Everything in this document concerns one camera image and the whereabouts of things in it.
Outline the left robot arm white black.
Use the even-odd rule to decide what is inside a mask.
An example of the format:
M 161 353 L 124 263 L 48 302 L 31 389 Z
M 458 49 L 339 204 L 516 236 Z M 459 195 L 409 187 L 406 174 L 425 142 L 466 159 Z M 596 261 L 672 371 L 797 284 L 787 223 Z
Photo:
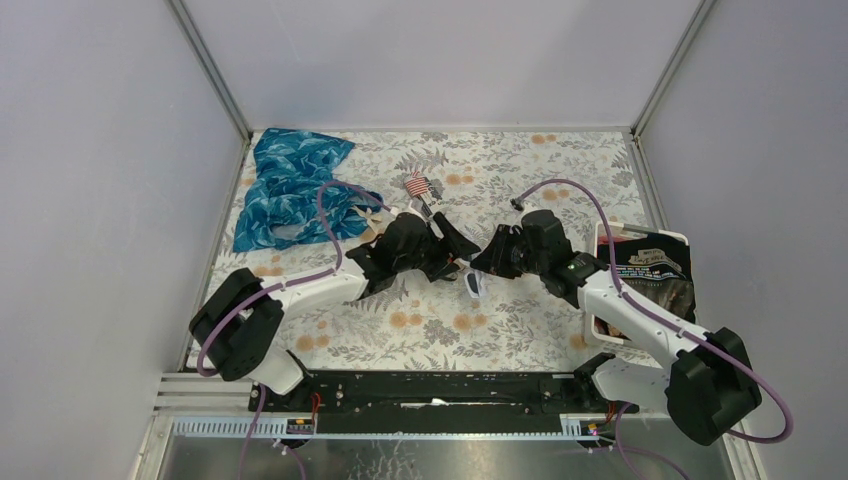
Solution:
M 248 378 L 272 391 L 285 410 L 299 410 L 309 401 L 311 387 L 306 368 L 276 341 L 287 319 L 376 295 L 411 270 L 430 282 L 446 280 L 459 272 L 461 261 L 480 251 L 443 213 L 426 221 L 404 212 L 374 240 L 299 277 L 259 277 L 238 269 L 190 322 L 201 347 L 196 370 L 224 381 Z

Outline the flag pattern glasses case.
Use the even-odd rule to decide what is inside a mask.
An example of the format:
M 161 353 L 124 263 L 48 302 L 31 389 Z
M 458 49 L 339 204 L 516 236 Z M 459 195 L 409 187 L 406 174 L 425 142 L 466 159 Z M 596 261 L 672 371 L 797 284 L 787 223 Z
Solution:
M 432 181 L 415 171 L 404 180 L 404 188 L 413 200 L 414 207 L 426 218 L 430 218 L 443 206 L 441 193 Z

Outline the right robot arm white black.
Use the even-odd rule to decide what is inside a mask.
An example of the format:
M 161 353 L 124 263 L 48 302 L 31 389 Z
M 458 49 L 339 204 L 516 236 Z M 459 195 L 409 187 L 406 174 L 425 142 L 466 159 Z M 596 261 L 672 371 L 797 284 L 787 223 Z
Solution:
M 690 440 L 709 446 L 762 403 L 738 335 L 676 317 L 617 281 L 608 263 L 572 248 L 549 210 L 526 213 L 517 226 L 499 225 L 471 266 L 506 279 L 537 276 L 551 295 L 615 326 L 656 361 L 600 361 L 573 386 L 583 410 L 630 402 L 668 415 Z

